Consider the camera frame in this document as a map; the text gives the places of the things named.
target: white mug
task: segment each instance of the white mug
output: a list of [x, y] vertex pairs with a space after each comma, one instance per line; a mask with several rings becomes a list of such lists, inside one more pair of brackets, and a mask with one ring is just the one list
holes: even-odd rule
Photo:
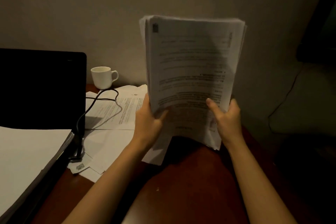
[[[117, 74], [115, 79], [112, 79], [113, 73]], [[100, 89], [105, 90], [112, 86], [112, 82], [116, 81], [119, 78], [117, 71], [111, 71], [109, 67], [94, 67], [91, 69], [92, 79], [94, 85]]]

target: mug handle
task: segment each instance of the mug handle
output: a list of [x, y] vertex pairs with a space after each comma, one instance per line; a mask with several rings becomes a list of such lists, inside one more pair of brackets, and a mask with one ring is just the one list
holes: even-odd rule
[[112, 78], [112, 82], [118, 80], [118, 78], [119, 78], [119, 74], [118, 74], [117, 70], [111, 71], [111, 74], [112, 74], [112, 75], [113, 75], [113, 73], [116, 73], [116, 74], [117, 74], [117, 77], [116, 77], [115, 79]]

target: hand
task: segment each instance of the hand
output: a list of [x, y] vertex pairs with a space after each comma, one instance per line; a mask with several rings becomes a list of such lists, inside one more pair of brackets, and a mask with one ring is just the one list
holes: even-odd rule
[[141, 108], [135, 113], [135, 130], [132, 142], [148, 151], [159, 137], [167, 113], [168, 110], [164, 110], [161, 116], [156, 119], [151, 110], [148, 94], [146, 94]]
[[212, 99], [208, 98], [206, 103], [216, 118], [218, 133], [225, 147], [229, 149], [245, 144], [237, 101], [231, 100], [229, 110], [226, 113], [222, 112]]

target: wooden table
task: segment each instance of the wooden table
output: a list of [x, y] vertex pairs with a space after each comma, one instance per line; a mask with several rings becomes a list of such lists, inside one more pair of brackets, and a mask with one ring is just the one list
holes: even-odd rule
[[[98, 92], [93, 85], [87, 91]], [[250, 133], [243, 135], [260, 166], [299, 223], [320, 223]], [[93, 182], [63, 173], [32, 223], [61, 223]], [[141, 163], [113, 223], [249, 223], [229, 154], [191, 139], [172, 139], [162, 166]]]

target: forearm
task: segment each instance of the forearm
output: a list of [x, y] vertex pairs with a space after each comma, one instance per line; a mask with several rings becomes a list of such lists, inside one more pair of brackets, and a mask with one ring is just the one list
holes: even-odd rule
[[147, 150], [132, 140], [63, 223], [109, 223]]
[[296, 223], [247, 145], [241, 143], [228, 150], [250, 223]]

